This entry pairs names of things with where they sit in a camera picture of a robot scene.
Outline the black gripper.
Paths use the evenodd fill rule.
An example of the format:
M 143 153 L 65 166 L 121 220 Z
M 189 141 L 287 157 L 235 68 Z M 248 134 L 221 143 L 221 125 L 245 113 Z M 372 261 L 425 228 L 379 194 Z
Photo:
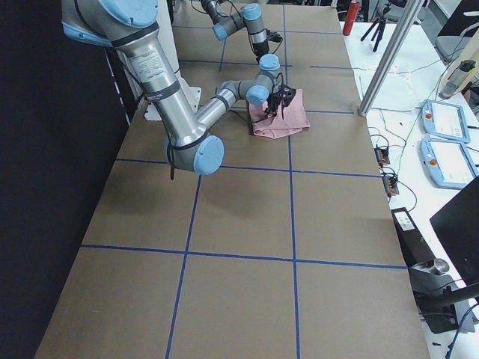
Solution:
M 254 53 L 257 64 L 261 57 L 269 53 L 269 42 L 281 43 L 282 36 L 276 31 L 262 31 L 251 35 L 251 49 Z
M 267 117 L 275 117 L 278 110 L 288 107 L 296 95 L 296 90 L 286 85 L 280 85 L 278 91 L 271 93 L 267 99 L 267 108 L 264 110 Z

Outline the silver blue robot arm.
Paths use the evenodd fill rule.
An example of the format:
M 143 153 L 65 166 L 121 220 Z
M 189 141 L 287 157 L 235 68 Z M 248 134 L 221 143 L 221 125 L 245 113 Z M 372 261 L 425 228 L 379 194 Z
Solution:
M 224 82 L 205 106 L 194 111 L 158 38 L 156 19 L 162 5 L 160 1 L 63 1 L 61 22 L 70 39 L 125 54 L 135 72 L 133 78 L 164 124 L 163 153 L 171 169 L 209 175 L 219 169 L 225 152 L 222 140 L 211 135 L 210 128 L 232 105 L 245 100 L 276 114 L 291 104 L 296 89 L 284 83 L 278 56 L 269 50 L 270 40 L 282 39 L 265 27 L 258 3 L 228 15 L 220 1 L 203 1 L 218 40 L 246 29 L 259 72 L 252 80 Z
M 262 10 L 258 3 L 246 4 L 237 9 L 230 1 L 231 7 L 234 9 L 231 14 L 224 12 L 222 3 L 223 1 L 201 1 L 204 12 L 213 22 L 213 33 L 218 40 L 226 40 L 232 34 L 245 28 L 256 61 L 270 53 L 270 42 L 278 45 L 282 43 L 282 36 L 278 32 L 269 30 L 264 25 Z

